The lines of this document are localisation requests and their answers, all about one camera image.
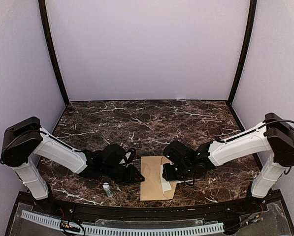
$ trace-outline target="robotic arm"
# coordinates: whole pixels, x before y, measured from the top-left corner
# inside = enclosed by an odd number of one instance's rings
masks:
[[[251,188],[253,197],[264,198],[282,173],[294,166],[294,128],[280,120],[274,113],[269,113],[265,121],[255,127],[224,140],[202,144],[196,151],[173,141],[163,151],[163,155],[173,163],[164,164],[163,177],[179,180],[190,175],[202,175],[239,157],[270,151]]]
[[[51,190],[29,156],[37,154],[59,163],[85,178],[109,176],[118,183],[144,181],[136,167],[130,164],[135,149],[127,152],[119,145],[108,145],[103,151],[75,149],[52,136],[31,117],[6,129],[0,162],[10,166],[36,200],[51,196]]]

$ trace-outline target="white wall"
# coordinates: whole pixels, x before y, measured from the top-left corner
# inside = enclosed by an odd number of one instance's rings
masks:
[[[7,127],[37,116],[52,130],[63,109],[38,1],[0,0],[0,153]],[[0,164],[0,236],[20,189],[15,173]]]
[[[249,0],[49,0],[69,98],[227,99]]]
[[[233,106],[246,128],[268,112],[294,120],[294,0],[258,1]],[[275,187],[282,190],[294,223],[294,167]]]

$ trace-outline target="small bottle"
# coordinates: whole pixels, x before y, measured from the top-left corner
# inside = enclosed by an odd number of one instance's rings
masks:
[[[103,188],[106,191],[106,194],[109,198],[113,197],[113,192],[112,192],[111,187],[109,186],[108,183],[104,183]]]

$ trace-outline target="dark brown marble surface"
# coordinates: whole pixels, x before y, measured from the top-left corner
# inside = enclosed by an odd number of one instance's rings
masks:
[[[240,132],[223,101],[100,101],[73,102],[54,135],[75,148],[102,150],[107,144],[136,148],[141,156],[161,155],[173,140],[196,149],[214,138]],[[140,184],[117,185],[107,177],[84,179],[53,161],[42,158],[38,166],[56,199],[116,207],[177,207],[243,198],[259,173],[253,156],[243,157],[209,171],[194,187],[180,183],[167,201],[140,201]],[[101,184],[109,182],[108,198]]]

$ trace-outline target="black pole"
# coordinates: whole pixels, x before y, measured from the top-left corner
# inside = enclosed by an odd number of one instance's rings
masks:
[[[249,49],[249,44],[250,44],[251,35],[252,35],[252,28],[253,28],[253,23],[254,23],[254,17],[255,17],[255,11],[256,11],[256,3],[257,3],[257,0],[250,1],[249,16],[247,18],[247,24],[246,24],[246,29],[245,29],[245,35],[244,35],[241,55],[240,55],[239,63],[237,65],[237,69],[236,69],[235,77],[233,80],[231,92],[230,92],[230,95],[228,98],[228,102],[230,104],[233,103],[237,88],[239,86],[242,71],[244,68],[246,55],[247,55],[247,51]]]
[[[44,34],[45,34],[49,57],[52,62],[52,65],[53,65],[53,69],[54,69],[56,80],[57,80],[57,83],[59,86],[60,93],[62,94],[65,105],[68,105],[70,103],[70,101],[69,101],[69,98],[67,95],[67,91],[65,89],[64,81],[63,81],[62,75],[60,73],[60,69],[59,69],[58,62],[57,62],[57,57],[55,54],[55,48],[54,48],[52,35],[50,32],[50,28],[49,28],[45,0],[38,0],[38,4],[39,4],[40,16],[41,16],[42,24],[43,24],[43,28],[44,28]]]

